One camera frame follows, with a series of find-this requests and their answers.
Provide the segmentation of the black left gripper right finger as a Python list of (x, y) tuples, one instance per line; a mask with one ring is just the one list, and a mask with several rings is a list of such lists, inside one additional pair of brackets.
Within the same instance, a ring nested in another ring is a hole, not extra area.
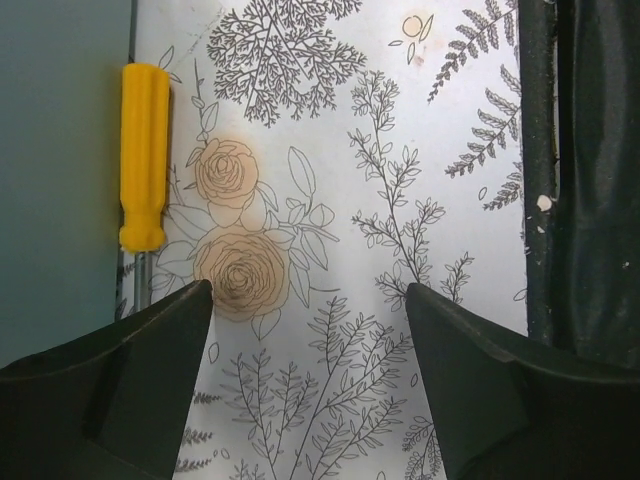
[(411, 284), (406, 313), (450, 479), (635, 479), (639, 374)]

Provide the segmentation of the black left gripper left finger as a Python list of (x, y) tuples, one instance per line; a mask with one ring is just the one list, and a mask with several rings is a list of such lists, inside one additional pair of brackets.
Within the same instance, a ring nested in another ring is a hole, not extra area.
[(2, 478), (171, 478), (212, 309), (194, 281), (2, 368)]

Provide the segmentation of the orange yellow screwdriver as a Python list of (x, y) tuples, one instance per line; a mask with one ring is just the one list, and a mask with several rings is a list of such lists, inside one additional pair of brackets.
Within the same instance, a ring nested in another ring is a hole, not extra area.
[(163, 69), (131, 63), (122, 72), (120, 202), (121, 247), (134, 255), (134, 310), (151, 303), (149, 257), (166, 240), (170, 78)]

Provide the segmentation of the teal drawer box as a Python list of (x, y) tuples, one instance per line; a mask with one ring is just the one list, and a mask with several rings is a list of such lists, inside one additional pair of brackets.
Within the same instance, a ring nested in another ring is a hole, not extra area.
[(1, 361), (114, 318), (129, 1), (1, 5)]

